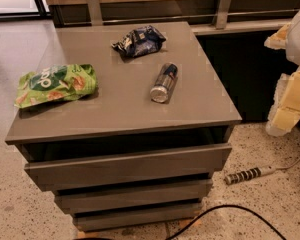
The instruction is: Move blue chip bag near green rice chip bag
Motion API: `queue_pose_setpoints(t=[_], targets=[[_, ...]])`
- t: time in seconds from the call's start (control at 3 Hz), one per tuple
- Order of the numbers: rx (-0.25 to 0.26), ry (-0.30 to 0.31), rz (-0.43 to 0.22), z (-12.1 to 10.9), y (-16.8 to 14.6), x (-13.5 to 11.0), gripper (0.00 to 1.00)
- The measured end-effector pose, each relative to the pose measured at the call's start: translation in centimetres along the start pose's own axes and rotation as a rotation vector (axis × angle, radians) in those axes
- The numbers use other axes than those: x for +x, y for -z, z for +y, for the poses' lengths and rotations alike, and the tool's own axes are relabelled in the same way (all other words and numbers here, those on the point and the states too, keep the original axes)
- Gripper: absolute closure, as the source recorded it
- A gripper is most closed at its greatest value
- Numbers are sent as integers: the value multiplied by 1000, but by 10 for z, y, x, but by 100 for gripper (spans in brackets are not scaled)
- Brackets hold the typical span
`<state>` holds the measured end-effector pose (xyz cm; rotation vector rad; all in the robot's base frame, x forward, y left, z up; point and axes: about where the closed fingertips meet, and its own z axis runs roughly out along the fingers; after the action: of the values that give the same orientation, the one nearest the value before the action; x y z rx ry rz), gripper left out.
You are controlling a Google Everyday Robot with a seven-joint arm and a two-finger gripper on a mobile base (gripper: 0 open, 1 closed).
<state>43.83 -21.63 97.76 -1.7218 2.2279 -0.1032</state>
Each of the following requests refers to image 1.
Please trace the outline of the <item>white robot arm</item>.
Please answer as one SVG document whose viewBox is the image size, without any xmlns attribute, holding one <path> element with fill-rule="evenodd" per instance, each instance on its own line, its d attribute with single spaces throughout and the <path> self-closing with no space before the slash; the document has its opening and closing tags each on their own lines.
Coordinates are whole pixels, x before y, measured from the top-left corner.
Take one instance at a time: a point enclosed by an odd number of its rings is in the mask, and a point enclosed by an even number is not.
<svg viewBox="0 0 300 240">
<path fill-rule="evenodd" d="M 264 45 L 274 50 L 284 49 L 287 60 L 298 66 L 291 75 L 281 74 L 268 114 L 267 133 L 283 136 L 300 120 L 300 10 L 289 23 L 268 37 Z"/>
</svg>

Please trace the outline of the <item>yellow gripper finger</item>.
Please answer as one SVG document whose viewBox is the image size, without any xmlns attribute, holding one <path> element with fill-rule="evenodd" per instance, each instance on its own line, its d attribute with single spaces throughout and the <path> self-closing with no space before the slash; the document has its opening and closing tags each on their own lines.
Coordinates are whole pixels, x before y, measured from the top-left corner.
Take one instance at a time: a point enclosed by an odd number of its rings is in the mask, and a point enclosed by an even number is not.
<svg viewBox="0 0 300 240">
<path fill-rule="evenodd" d="M 272 34 L 265 40 L 264 46 L 274 50 L 285 49 L 289 27 L 290 23 L 282 26 L 276 33 Z"/>
<path fill-rule="evenodd" d="M 281 74 L 273 100 L 266 132 L 279 137 L 289 133 L 300 120 L 300 66 L 291 75 Z"/>
</svg>

